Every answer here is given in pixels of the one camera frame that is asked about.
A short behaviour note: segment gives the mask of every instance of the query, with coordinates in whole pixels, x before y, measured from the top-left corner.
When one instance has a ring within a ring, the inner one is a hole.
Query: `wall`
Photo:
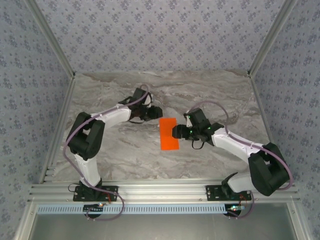
[[[247,70],[283,0],[36,0],[77,72]]]
[[[39,180],[69,79],[22,0],[0,5],[0,239]]]
[[[319,1],[298,1],[254,77],[315,239],[320,239],[319,26]]]

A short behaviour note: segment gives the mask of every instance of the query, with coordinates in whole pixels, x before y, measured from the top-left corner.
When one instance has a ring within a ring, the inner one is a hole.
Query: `purple cable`
[[[108,114],[108,113],[111,113],[111,112],[113,112],[114,110],[122,109],[122,108],[125,108],[125,107],[129,107],[129,106],[131,106],[131,105],[134,105],[134,104],[142,101],[142,100],[148,95],[148,93],[149,93],[149,88],[148,88],[147,85],[142,84],[142,85],[140,86],[140,88],[142,88],[142,87],[145,87],[146,90],[145,90],[144,95],[143,95],[142,97],[140,97],[138,100],[135,100],[135,101],[133,101],[133,102],[130,102],[130,103],[126,104],[126,105],[121,105],[121,106],[119,106],[119,107],[118,107],[118,106],[114,106],[114,107],[112,107],[112,108],[110,108],[110,109],[108,109],[108,110],[105,110],[105,111],[103,111],[103,112],[101,112],[101,113],[99,113],[99,114],[97,114],[97,115],[92,116],[91,118],[89,118],[88,120],[86,120],[84,123],[82,123],[80,126],[78,126],[78,127],[74,130],[74,132],[71,133],[71,135],[69,136],[69,138],[65,141],[65,143],[64,143],[64,145],[63,145],[62,154],[63,154],[64,158],[65,158],[65,159],[71,164],[71,166],[79,173],[79,175],[82,177],[83,181],[84,181],[90,188],[92,188],[92,189],[94,189],[94,190],[96,190],[96,191],[103,192],[103,193],[115,195],[115,196],[117,196],[118,198],[120,198],[120,200],[121,200],[121,202],[122,202],[121,211],[120,211],[116,216],[111,217],[111,218],[90,218],[89,215],[88,215],[89,211],[87,211],[86,217],[87,217],[88,220],[101,221],[101,222],[102,222],[102,221],[112,221],[112,220],[117,219],[118,217],[120,217],[120,215],[123,213],[123,211],[124,211],[124,209],[125,209],[125,201],[124,201],[124,199],[123,199],[117,192],[104,190],[104,189],[97,188],[97,187],[91,185],[91,184],[87,181],[87,179],[85,178],[85,176],[83,175],[83,173],[81,172],[81,170],[80,170],[80,169],[71,161],[71,159],[68,158],[68,156],[66,155],[66,150],[67,150],[68,144],[69,144],[69,142],[71,141],[71,139],[76,135],[76,133],[77,133],[80,129],[82,129],[85,125],[87,125],[88,123],[90,123],[92,120],[94,120],[94,119],[96,119],[96,118],[98,118],[98,117],[101,117],[101,116],[103,116],[103,115],[106,115],[106,114]]]
[[[292,186],[292,184],[294,183],[294,178],[293,178],[293,176],[292,176],[292,173],[291,173],[289,167],[287,166],[287,164],[286,164],[279,156],[277,156],[277,155],[274,154],[273,152],[271,152],[271,151],[269,151],[268,149],[265,149],[265,148],[263,148],[263,147],[261,147],[261,146],[257,146],[257,145],[254,145],[254,144],[251,146],[250,143],[247,143],[247,142],[245,142],[245,141],[242,141],[242,140],[240,140],[240,139],[232,136],[231,134],[229,134],[229,131],[228,131],[229,114],[228,114],[227,110],[226,110],[220,103],[215,102],[215,101],[211,101],[211,100],[200,101],[200,102],[198,102],[197,104],[195,104],[193,107],[191,107],[190,110],[195,109],[195,108],[198,108],[201,104],[214,104],[214,105],[217,105],[218,107],[220,107],[220,108],[224,111],[224,113],[225,113],[225,115],[226,115],[226,123],[225,123],[225,125],[224,125],[224,128],[225,128],[225,132],[228,134],[228,136],[229,136],[230,138],[232,138],[233,140],[237,141],[238,143],[241,143],[241,144],[250,146],[250,147],[252,147],[252,148],[255,148],[255,149],[259,149],[259,150],[261,150],[261,151],[264,151],[265,153],[267,153],[267,154],[271,155],[272,157],[274,157],[275,159],[277,159],[277,160],[281,163],[281,165],[283,165],[283,167],[285,168],[286,172],[287,172],[288,175],[289,175],[289,184],[288,184],[287,186],[283,187],[283,188],[279,188],[278,190],[284,191],[284,190],[289,189],[289,188]],[[251,196],[252,196],[252,205],[251,205],[251,208],[250,208],[250,210],[249,210],[244,216],[237,216],[238,219],[242,219],[242,218],[244,218],[244,217],[247,217],[247,216],[252,212],[252,210],[253,210],[253,208],[254,208],[254,203],[255,203],[254,195],[253,195],[252,191],[250,191],[250,193],[251,193]]]

